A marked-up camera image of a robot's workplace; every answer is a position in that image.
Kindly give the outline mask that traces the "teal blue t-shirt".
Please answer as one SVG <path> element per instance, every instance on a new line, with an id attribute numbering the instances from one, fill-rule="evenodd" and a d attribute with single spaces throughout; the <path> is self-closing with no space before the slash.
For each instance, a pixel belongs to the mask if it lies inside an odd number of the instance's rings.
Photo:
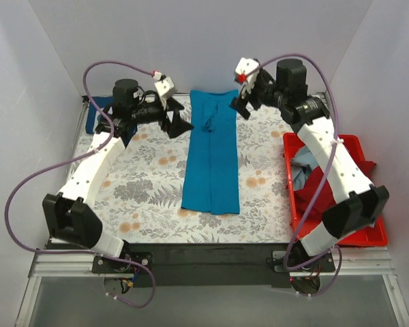
<path id="1" fill-rule="evenodd" d="M 190 92 L 191 123 L 181 207 L 225 215 L 240 213 L 237 112 L 230 103 L 237 90 Z"/>

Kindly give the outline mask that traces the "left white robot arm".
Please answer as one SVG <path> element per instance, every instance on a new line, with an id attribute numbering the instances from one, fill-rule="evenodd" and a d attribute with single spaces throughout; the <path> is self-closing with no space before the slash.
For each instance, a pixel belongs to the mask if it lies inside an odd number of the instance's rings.
<path id="1" fill-rule="evenodd" d="M 108 233 L 93 211 L 95 198 L 110 167 L 130 143 L 139 125 L 158 123 L 169 138 L 192 130 L 183 120 L 183 106 L 175 99 L 174 82 L 162 76 L 153 92 L 144 91 L 134 79 L 115 82 L 112 101 L 104 106 L 88 150 L 69 181 L 57 194 L 48 194 L 42 202 L 48 231 L 53 238 L 108 255 L 108 264 L 116 272 L 125 272 L 131 255 L 125 243 Z M 146 100 L 153 94 L 152 102 Z"/>

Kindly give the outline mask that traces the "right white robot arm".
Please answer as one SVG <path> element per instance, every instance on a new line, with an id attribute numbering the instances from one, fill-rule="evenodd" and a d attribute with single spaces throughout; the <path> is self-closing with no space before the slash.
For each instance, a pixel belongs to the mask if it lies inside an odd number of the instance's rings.
<path id="1" fill-rule="evenodd" d="M 338 136 L 338 115 L 335 107 L 307 93 L 306 57 L 290 54 L 276 57 L 276 76 L 272 77 L 256 59 L 241 58 L 235 70 L 240 93 L 230 106 L 248 119 L 251 105 L 262 105 L 280 111 L 281 118 L 310 150 L 323 177 L 308 204 L 311 209 L 325 185 L 329 185 L 335 205 L 327 209 L 321 222 L 303 238 L 292 238 L 282 258 L 288 271 L 310 270 L 339 241 L 375 224 L 389 192 L 375 186 L 354 162 Z"/>

